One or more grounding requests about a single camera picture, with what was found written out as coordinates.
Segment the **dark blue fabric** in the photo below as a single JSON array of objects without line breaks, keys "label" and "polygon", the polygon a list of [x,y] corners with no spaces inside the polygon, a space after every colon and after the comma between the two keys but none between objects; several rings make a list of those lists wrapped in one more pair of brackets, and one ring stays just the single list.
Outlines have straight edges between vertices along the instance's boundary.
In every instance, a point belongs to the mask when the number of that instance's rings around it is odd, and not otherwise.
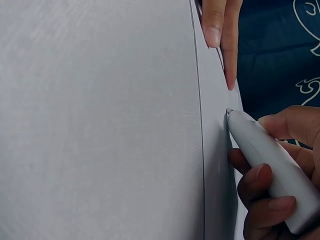
[{"label": "dark blue fabric", "polygon": [[320,43],[319,4],[243,1],[237,79],[243,108],[255,119],[291,105],[320,107],[320,47],[311,51]]}]

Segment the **paper sheet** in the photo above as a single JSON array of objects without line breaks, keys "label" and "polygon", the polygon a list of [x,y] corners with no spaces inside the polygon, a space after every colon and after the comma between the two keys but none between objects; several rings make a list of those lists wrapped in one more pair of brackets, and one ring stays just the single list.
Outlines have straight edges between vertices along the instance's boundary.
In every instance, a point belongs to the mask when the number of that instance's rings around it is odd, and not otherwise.
[{"label": "paper sheet", "polygon": [[229,93],[190,6],[3,1],[0,239],[230,237]]}]

